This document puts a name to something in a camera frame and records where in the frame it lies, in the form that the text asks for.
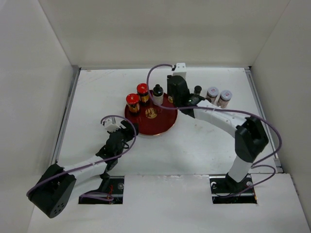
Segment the clear salt grinder black top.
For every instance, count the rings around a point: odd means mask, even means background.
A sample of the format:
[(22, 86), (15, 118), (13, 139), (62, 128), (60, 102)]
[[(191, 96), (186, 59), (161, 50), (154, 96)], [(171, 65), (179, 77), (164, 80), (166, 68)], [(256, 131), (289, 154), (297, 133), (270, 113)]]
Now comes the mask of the clear salt grinder black top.
[(156, 84), (153, 88), (153, 100), (156, 105), (162, 105), (163, 104), (163, 98), (164, 98), (164, 91), (163, 88)]

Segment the black-cap spice bottle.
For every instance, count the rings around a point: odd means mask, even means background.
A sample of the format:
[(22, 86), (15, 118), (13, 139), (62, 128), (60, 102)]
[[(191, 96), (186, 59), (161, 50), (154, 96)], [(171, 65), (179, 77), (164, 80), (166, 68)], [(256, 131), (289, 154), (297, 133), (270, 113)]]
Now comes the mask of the black-cap spice bottle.
[(197, 86), (194, 87), (194, 92), (193, 93), (196, 94), (196, 95), (200, 95), (201, 91), (202, 91), (202, 87), (197, 85)]

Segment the red-lid dark sauce jar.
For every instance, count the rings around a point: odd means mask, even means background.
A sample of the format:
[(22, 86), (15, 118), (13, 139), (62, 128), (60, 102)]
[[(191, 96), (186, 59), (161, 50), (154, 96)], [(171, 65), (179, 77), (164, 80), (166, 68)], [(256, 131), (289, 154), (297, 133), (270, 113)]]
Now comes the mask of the red-lid dark sauce jar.
[(142, 105), (148, 105), (150, 102), (148, 88), (146, 83), (140, 83), (137, 85), (137, 94), (139, 97), (139, 102)]

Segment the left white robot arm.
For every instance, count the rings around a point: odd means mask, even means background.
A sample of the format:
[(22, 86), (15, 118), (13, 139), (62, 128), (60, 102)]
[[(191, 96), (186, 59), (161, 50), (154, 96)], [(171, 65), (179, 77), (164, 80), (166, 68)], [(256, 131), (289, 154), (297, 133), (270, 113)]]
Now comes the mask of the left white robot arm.
[(74, 187), (87, 179), (109, 172), (135, 142), (139, 133), (137, 123), (122, 118), (120, 123), (113, 117), (101, 121), (109, 138), (91, 158), (71, 166), (53, 164), (47, 168), (37, 184), (26, 194), (29, 201), (47, 217), (54, 218), (66, 207)]

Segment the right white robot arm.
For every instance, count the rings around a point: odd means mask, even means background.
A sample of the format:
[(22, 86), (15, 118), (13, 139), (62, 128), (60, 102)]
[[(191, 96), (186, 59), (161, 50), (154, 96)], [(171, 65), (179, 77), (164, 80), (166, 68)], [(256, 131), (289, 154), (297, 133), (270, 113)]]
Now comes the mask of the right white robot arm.
[(183, 114), (206, 121), (227, 132), (235, 139), (236, 158), (225, 180), (226, 188), (237, 192), (257, 156), (269, 140), (261, 120), (256, 116), (242, 116), (215, 106), (198, 94), (191, 93), (181, 76), (167, 77), (168, 95)]

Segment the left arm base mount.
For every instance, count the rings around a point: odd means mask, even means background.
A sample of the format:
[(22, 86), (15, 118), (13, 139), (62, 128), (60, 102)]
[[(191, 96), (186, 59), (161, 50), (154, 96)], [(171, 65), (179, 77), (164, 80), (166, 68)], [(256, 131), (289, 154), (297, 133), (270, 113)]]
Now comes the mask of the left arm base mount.
[(97, 189), (87, 191), (79, 196), (79, 204), (122, 204), (124, 176), (100, 175), (101, 183)]

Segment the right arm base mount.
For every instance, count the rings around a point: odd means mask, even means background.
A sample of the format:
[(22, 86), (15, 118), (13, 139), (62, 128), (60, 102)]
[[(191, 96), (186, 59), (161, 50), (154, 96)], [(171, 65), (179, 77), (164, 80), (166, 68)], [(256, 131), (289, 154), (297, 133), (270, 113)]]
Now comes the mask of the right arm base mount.
[(209, 182), (213, 204), (257, 204), (250, 175), (240, 183), (226, 176), (210, 176)]

